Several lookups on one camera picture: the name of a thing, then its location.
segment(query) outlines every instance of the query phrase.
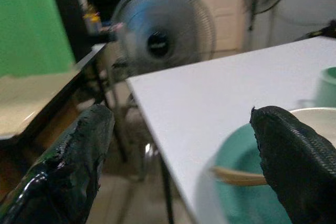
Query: floor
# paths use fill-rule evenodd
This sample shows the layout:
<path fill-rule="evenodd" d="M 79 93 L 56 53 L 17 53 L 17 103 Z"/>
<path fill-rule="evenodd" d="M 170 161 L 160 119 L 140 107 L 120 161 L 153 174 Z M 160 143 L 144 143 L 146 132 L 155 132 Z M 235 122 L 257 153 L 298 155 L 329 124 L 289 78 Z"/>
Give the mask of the floor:
<path fill-rule="evenodd" d="M 216 52 L 214 58 L 234 54 L 235 51 Z M 125 100 L 129 94 L 127 85 L 120 83 L 117 89 L 119 99 Z M 100 178 L 101 187 L 87 224 L 168 223 L 157 152 L 153 152 L 150 158 L 143 181 L 138 177 L 136 152 L 131 151 L 128 157 L 130 160 L 123 163 L 115 141 L 112 141 Z M 175 223 L 193 223 L 173 182 L 172 188 Z"/>

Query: table leg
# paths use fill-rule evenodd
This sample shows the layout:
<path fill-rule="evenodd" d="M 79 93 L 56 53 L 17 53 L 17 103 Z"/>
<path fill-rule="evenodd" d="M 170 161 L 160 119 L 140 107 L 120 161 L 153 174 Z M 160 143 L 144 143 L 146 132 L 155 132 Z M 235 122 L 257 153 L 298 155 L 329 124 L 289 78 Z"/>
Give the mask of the table leg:
<path fill-rule="evenodd" d="M 164 189 L 164 196 L 165 196 L 165 201 L 166 201 L 168 222 L 169 224 L 173 224 L 174 215 L 173 215 L 172 193 L 171 193 L 171 188 L 170 188 L 170 175 L 166 167 L 166 164 L 164 163 L 161 156 L 160 156 L 160 163 L 161 163 L 163 189 Z"/>
<path fill-rule="evenodd" d="M 97 67 L 97 60 L 95 60 L 92 64 L 92 68 L 93 68 L 93 73 L 96 77 L 96 80 L 97 80 L 97 83 L 98 83 L 98 86 L 99 86 L 99 90 L 100 90 L 100 93 L 103 97 L 103 100 L 104 100 L 104 103 L 106 105 L 106 107 L 110 108 L 111 109 L 111 106 L 110 104 L 108 103 L 108 100 L 107 100 L 107 97 L 106 97 L 106 94 L 105 94 L 105 89 L 104 89 L 104 86 L 103 86 L 103 83 L 99 77 L 99 71 L 98 71 L 98 67 Z M 114 136 L 117 140 L 117 146 L 118 146 L 118 150 L 120 152 L 120 155 L 121 155 L 121 158 L 122 158 L 122 161 L 123 162 L 127 162 L 127 155 L 126 155 L 126 150 L 125 150 L 125 147 L 121 141 L 121 136 L 120 136 L 120 132 L 118 130 L 118 125 L 115 125 L 114 126 L 114 129 L 113 129 L 113 133 L 114 133 Z"/>
<path fill-rule="evenodd" d="M 93 63 L 92 63 L 92 69 L 93 69 L 93 73 L 96 77 L 96 81 L 98 83 L 98 87 L 99 87 L 99 90 L 100 90 L 100 93 L 101 93 L 101 96 L 104 100 L 104 103 L 106 105 L 106 107 L 110 108 L 110 104 L 107 100 L 107 97 L 106 97 L 106 94 L 105 94 L 105 89 L 104 89 L 104 86 L 103 86 L 103 83 L 99 77 L 99 71 L 98 71 L 98 67 L 97 67 L 97 60 L 95 60 Z"/>
<path fill-rule="evenodd" d="M 12 160 L 13 164 L 15 164 L 17 170 L 23 176 L 29 170 L 31 164 L 24 157 L 22 149 L 17 148 L 17 150 L 15 150 L 11 148 L 8 152 L 10 153 L 9 157 Z"/>

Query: white wall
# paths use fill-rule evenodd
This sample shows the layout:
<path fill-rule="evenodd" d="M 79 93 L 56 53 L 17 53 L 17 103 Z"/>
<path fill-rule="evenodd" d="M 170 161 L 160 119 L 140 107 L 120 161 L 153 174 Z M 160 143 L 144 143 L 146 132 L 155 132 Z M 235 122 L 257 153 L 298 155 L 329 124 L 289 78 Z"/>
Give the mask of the white wall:
<path fill-rule="evenodd" d="M 270 12 L 256 17 L 253 50 L 266 47 Z M 282 0 L 276 9 L 271 45 L 279 45 L 324 27 L 336 19 L 336 0 Z"/>

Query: teal plate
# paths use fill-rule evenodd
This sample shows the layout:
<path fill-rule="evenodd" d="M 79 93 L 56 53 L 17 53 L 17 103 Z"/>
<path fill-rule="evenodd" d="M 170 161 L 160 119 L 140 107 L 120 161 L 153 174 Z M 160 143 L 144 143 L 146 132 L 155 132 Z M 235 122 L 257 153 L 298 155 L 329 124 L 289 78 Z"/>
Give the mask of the teal plate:
<path fill-rule="evenodd" d="M 254 132 L 249 124 L 235 131 L 220 148 L 216 165 L 262 173 Z M 222 209 L 231 224 L 291 224 L 270 186 L 240 187 L 216 182 Z"/>

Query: fan stand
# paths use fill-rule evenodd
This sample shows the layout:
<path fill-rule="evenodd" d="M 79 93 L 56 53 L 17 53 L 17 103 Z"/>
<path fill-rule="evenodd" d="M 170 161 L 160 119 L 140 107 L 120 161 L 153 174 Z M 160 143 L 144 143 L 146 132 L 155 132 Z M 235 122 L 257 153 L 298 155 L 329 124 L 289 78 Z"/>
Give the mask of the fan stand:
<path fill-rule="evenodd" d="M 277 12 L 277 6 L 275 6 L 274 8 L 270 10 L 269 28 L 268 28 L 266 47 L 272 46 L 276 12 Z"/>
<path fill-rule="evenodd" d="M 257 3 L 258 3 L 258 0 L 252 0 L 249 27 L 248 27 L 248 38 L 247 38 L 248 42 L 247 42 L 247 49 L 245 51 L 251 51 L 251 49 L 252 49 L 254 22 L 255 22 L 255 17 L 257 15 L 257 12 L 256 12 Z"/>

